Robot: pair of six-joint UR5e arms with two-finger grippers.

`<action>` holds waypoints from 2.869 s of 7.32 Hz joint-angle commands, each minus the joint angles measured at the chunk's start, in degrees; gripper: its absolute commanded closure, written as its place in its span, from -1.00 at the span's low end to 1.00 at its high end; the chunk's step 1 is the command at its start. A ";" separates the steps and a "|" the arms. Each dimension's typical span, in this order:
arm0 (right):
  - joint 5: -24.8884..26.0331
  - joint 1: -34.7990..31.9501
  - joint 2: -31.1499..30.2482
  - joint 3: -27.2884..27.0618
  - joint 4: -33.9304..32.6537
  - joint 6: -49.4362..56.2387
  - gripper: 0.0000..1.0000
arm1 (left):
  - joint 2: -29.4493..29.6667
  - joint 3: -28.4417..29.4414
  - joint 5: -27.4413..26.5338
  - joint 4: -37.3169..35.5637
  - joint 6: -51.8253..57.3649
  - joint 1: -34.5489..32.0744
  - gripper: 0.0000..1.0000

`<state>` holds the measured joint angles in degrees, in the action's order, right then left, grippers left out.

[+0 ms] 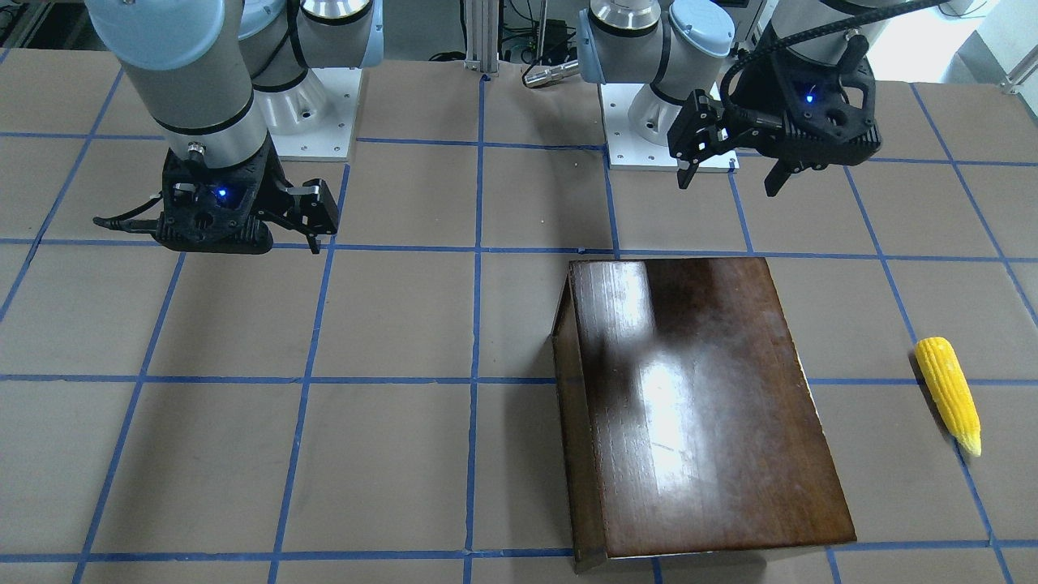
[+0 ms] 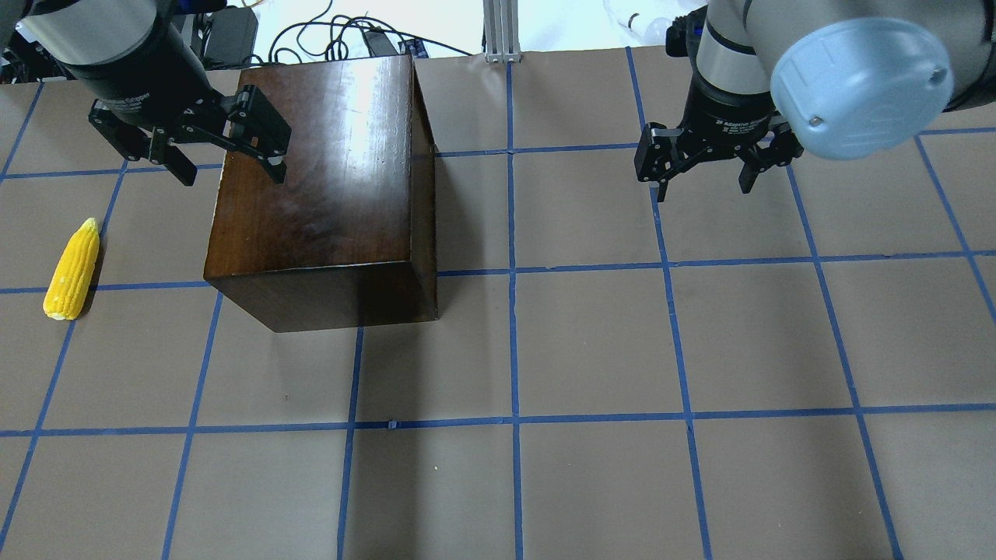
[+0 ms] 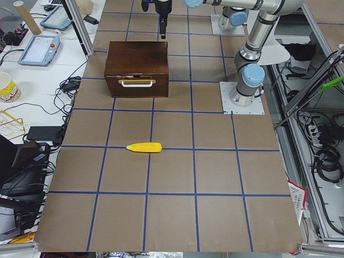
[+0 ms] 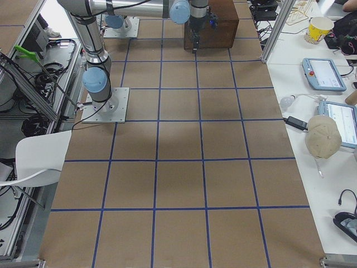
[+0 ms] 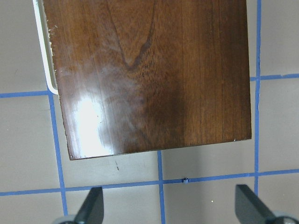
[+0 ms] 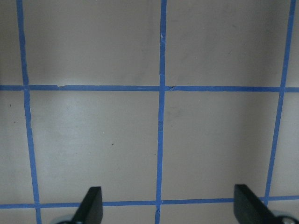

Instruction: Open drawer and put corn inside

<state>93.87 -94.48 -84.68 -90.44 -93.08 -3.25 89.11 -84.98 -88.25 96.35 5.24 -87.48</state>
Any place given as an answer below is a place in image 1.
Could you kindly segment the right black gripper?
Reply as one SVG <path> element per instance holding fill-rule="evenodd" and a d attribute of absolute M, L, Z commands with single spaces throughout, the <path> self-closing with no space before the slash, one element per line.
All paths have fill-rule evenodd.
<path fill-rule="evenodd" d="M 297 187 L 288 180 L 271 137 L 260 151 L 228 169 L 211 169 L 204 156 L 167 152 L 162 169 L 163 210 L 153 237 L 172 251 L 263 255 L 274 239 L 269 226 L 307 238 L 312 255 L 321 235 L 335 235 L 340 208 L 322 178 Z"/>

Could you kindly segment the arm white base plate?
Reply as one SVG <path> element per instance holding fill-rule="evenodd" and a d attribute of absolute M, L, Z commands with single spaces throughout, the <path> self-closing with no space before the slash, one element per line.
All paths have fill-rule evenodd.
<path fill-rule="evenodd" d="M 667 130 L 680 111 L 646 83 L 599 85 L 609 164 L 619 170 L 676 171 Z"/>
<path fill-rule="evenodd" d="M 283 161 L 348 162 L 363 69 L 309 69 L 296 88 L 257 92 L 256 104 Z"/>

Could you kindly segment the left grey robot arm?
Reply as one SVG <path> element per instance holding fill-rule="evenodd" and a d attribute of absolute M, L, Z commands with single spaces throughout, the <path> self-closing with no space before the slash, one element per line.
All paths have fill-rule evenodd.
<path fill-rule="evenodd" d="M 753 51 L 730 62 L 736 26 L 712 1 L 592 1 L 576 49 L 589 83 L 641 85 L 633 121 L 668 148 L 685 189 L 705 159 L 774 159 L 774 197 L 794 174 L 854 166 L 882 146 L 870 45 L 924 1 L 778 1 Z"/>

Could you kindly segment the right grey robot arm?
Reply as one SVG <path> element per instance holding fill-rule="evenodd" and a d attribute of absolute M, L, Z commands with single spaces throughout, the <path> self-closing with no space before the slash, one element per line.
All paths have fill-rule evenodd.
<path fill-rule="evenodd" d="M 340 208 L 322 178 L 288 179 L 275 139 L 335 126 L 321 69 L 370 69 L 384 57 L 380 1 L 88 1 L 168 151 L 160 190 L 107 230 L 171 251 L 267 254 L 270 225 L 319 254 Z"/>

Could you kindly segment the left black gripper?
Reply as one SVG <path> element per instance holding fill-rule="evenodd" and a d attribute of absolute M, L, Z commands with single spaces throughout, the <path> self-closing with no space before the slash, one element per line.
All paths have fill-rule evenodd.
<path fill-rule="evenodd" d="M 704 159 L 735 148 L 776 160 L 765 177 L 767 197 L 798 171 L 856 165 L 879 152 L 868 38 L 843 31 L 830 38 L 839 46 L 835 64 L 809 62 L 787 47 L 739 71 L 727 105 L 704 90 L 690 93 L 667 133 L 670 154 L 680 160 L 678 188 L 689 188 Z"/>

